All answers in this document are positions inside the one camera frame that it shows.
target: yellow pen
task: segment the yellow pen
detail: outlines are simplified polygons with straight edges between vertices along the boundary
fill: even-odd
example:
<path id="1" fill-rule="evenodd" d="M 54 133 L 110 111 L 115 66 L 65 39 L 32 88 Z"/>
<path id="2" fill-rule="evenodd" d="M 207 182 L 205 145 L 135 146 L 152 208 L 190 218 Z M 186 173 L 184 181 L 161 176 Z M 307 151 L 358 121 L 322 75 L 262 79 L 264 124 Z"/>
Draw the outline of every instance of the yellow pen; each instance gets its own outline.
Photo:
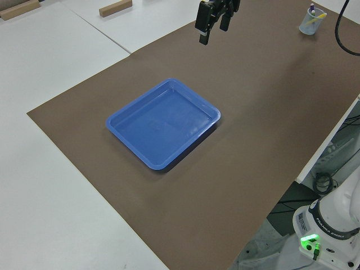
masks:
<path id="1" fill-rule="evenodd" d="M 309 20 L 305 25 L 309 25 L 309 24 L 311 24 L 311 23 L 315 23 L 318 19 L 323 19 L 323 18 L 325 18 L 326 15 L 327 15 L 327 13 L 323 13 L 323 14 L 319 15 L 318 17 L 313 18 L 312 20 Z"/>

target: wooden block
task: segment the wooden block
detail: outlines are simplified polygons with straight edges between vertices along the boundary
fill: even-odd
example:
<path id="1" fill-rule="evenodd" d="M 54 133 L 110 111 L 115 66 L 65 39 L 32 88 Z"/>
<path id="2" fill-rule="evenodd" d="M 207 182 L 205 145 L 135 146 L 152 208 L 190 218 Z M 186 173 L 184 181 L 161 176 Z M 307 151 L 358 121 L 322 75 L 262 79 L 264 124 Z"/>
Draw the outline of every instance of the wooden block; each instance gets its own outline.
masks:
<path id="1" fill-rule="evenodd" d="M 29 0 L 25 3 L 18 4 L 15 7 L 0 11 L 0 17 L 6 21 L 8 19 L 24 14 L 28 11 L 34 10 L 38 7 L 40 7 L 39 0 Z"/>
<path id="2" fill-rule="evenodd" d="M 133 5 L 132 0 L 121 0 L 119 2 L 116 2 L 114 4 L 99 9 L 99 13 L 101 17 L 106 17 L 121 10 L 124 10 L 128 7 L 131 7 L 132 5 Z"/>

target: label on robot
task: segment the label on robot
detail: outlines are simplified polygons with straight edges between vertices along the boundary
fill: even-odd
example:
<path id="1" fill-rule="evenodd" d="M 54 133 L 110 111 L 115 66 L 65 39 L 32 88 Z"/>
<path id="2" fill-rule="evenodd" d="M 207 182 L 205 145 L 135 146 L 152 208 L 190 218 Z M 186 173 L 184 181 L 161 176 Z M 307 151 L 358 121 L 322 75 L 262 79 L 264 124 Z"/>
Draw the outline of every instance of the label on robot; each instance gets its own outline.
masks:
<path id="1" fill-rule="evenodd" d="M 306 234 L 309 231 L 308 228 L 310 228 L 310 226 L 308 221 L 306 220 L 304 212 L 296 216 L 296 223 L 298 224 L 302 235 Z"/>

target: pen holder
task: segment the pen holder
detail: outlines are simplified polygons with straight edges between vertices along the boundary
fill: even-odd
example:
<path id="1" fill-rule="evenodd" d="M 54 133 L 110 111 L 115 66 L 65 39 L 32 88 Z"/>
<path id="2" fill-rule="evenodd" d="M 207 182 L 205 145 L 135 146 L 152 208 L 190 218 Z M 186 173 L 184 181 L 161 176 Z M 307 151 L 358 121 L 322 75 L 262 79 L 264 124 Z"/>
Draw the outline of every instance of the pen holder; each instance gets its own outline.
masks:
<path id="1" fill-rule="evenodd" d="M 321 22 L 325 19 L 325 17 L 319 18 L 319 16 L 323 16 L 324 13 L 325 12 L 319 8 L 315 8 L 315 16 L 313 16 L 309 8 L 306 12 L 303 22 L 299 26 L 299 30 L 306 35 L 315 34 Z"/>

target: black band on robot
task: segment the black band on robot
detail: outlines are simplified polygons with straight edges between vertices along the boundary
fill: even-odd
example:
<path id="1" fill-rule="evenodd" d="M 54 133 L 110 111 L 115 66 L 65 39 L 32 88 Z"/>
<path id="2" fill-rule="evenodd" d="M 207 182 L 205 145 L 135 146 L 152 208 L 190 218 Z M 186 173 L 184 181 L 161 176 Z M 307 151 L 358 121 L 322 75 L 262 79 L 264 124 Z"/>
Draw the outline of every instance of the black band on robot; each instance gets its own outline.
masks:
<path id="1" fill-rule="evenodd" d="M 316 202 L 316 205 L 314 208 L 309 207 L 309 212 L 313 215 L 313 218 L 315 220 L 315 223 L 319 228 L 326 233 L 327 235 L 330 235 L 332 238 L 338 239 L 338 240 L 347 240 L 356 235 L 360 228 L 354 229 L 350 232 L 340 232 L 332 228 L 329 224 L 326 223 L 326 221 L 322 218 L 320 213 L 320 200 L 319 199 Z"/>

